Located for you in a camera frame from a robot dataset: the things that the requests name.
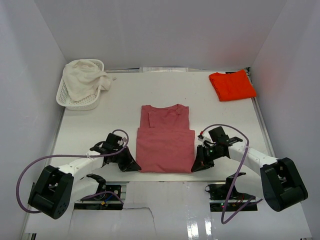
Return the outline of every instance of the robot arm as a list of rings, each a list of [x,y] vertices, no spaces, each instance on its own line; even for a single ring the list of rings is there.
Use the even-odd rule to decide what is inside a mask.
[[[246,150],[242,139],[229,138],[221,126],[210,130],[209,134],[213,142],[199,135],[203,145],[197,147],[197,156],[192,172],[213,167],[214,160],[221,157],[228,157],[238,162],[242,161]],[[249,194],[265,199],[273,210],[280,212],[308,198],[307,189],[291,159],[287,157],[278,159],[249,147],[243,164],[261,177],[263,193],[258,187],[253,188]],[[230,185],[232,179],[233,176],[229,176],[226,179],[226,185]],[[244,189],[242,186],[237,182],[235,184],[235,188],[239,192]]]
[[[28,203],[51,218],[58,219],[69,203],[105,190],[106,180],[92,174],[93,170],[109,163],[117,163],[122,172],[141,170],[128,147],[121,143],[124,143],[122,137],[110,133],[106,141],[90,149],[87,157],[59,167],[46,166],[31,190]]]

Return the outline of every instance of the pink t-shirt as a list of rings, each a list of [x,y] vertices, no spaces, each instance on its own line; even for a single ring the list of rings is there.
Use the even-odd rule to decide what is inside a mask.
[[[142,106],[136,138],[136,162],[143,173],[191,173],[195,131],[189,130],[189,107]]]

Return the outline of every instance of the red garment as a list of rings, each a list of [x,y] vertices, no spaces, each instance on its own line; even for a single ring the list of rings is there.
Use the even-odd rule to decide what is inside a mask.
[[[235,73],[213,73],[209,75],[210,82],[221,102],[254,98],[257,93],[251,85],[245,70]]]
[[[143,173],[191,173],[195,131],[189,130],[189,107],[142,106],[136,162]]]

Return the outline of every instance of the white table surface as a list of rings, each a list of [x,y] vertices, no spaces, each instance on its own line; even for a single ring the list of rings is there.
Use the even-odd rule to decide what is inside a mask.
[[[164,108],[175,104],[189,106],[190,129],[195,130],[196,135],[210,124],[232,125],[248,136],[252,148],[268,154],[252,100],[220,102],[208,79],[211,73],[213,72],[110,73],[110,77],[116,78],[116,80],[112,81],[109,92],[102,93],[97,108],[89,111],[65,110],[54,154],[85,154],[95,143],[104,141],[112,130],[123,129],[130,136],[128,146],[133,157],[135,157],[141,106],[152,105]],[[238,136],[241,138],[231,129],[224,128],[224,130],[230,137]],[[74,158],[54,158],[51,165],[57,167],[73,160]],[[215,161],[215,167],[204,171],[191,174],[164,174],[121,172],[117,164],[109,164],[95,170],[94,173],[101,175],[108,182],[221,181],[233,174],[238,165],[239,163],[236,161],[221,158]],[[244,166],[243,172],[247,172],[246,177],[252,182],[261,185],[259,176],[249,168]],[[135,209],[135,211],[141,211],[141,219],[145,219],[145,215],[148,214],[143,209]],[[133,211],[74,210],[73,214],[71,212],[66,214],[68,216],[64,216],[63,224],[59,224],[58,220],[51,221],[43,213],[31,215],[26,226],[26,232],[38,233],[37,239],[51,239],[48,238],[46,229],[55,228],[56,225],[60,229],[60,233],[66,235],[72,229],[69,228],[70,224],[68,223],[70,221],[74,226],[90,225],[91,227],[85,229],[87,231],[92,230],[92,237],[100,236],[99,231],[115,230],[117,223],[112,221],[109,218],[110,216],[117,221],[124,218],[136,221],[136,215],[139,213],[133,214]],[[220,224],[220,216],[221,213],[211,213],[218,239],[299,240],[301,237],[311,237],[300,204],[282,212],[274,212],[265,202],[262,202],[258,205],[258,211],[241,212],[239,216],[226,225]],[[99,226],[97,223],[101,223],[101,221],[104,221],[103,219],[108,220],[104,222],[104,226],[107,227],[102,230],[102,225],[97,227]],[[135,239],[132,237],[135,231],[145,231],[148,234],[153,234],[153,230],[147,230],[147,227],[147,225],[140,226],[139,224],[137,227],[132,226],[132,224],[122,224],[121,229],[117,229],[123,232],[122,236],[127,236],[127,238],[123,237],[121,239],[131,240]]]
[[[229,124],[251,140],[250,146],[267,154],[266,144],[251,99],[220,102],[208,76],[212,72],[112,73],[112,86],[103,92],[97,108],[90,111],[66,110],[54,154],[85,154],[94,144],[104,141],[112,130],[123,129],[130,137],[128,147],[136,156],[137,129],[142,105],[163,108],[175,104],[189,106],[190,129],[196,136],[211,124]],[[224,128],[230,137],[238,136]],[[54,158],[57,167],[73,158]],[[111,163],[94,171],[107,182],[129,181],[221,181],[235,173],[239,163],[228,158],[215,161],[215,167],[192,174],[121,172]],[[243,168],[258,177],[249,168]]]

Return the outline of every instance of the black bracket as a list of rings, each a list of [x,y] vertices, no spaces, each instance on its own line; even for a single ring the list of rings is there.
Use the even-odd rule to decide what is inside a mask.
[[[102,191],[105,190],[106,180],[102,176],[90,173],[87,175],[87,177],[95,180],[98,183],[98,188],[96,190],[97,193],[101,193]]]
[[[28,204],[53,219],[60,218],[67,210],[74,177],[59,171],[58,167],[46,166],[31,190]]]
[[[264,199],[277,212],[308,198],[307,189],[290,158],[264,165],[260,175]]]
[[[238,177],[240,177],[242,175],[246,175],[246,173],[245,172],[239,172]],[[219,187],[217,187],[217,184],[209,184],[209,185],[207,185],[206,189],[207,189],[207,187],[209,187],[209,190],[205,190],[205,191],[210,194],[210,199],[211,200],[216,200],[216,198],[218,198],[218,199],[226,199],[234,177],[235,177],[235,174],[233,174],[231,176],[228,176],[226,178],[226,180],[225,180],[225,184],[223,184],[222,186],[219,186]],[[238,192],[236,187],[233,186],[230,198],[231,199],[235,199],[235,198],[238,198],[242,194],[243,193]]]

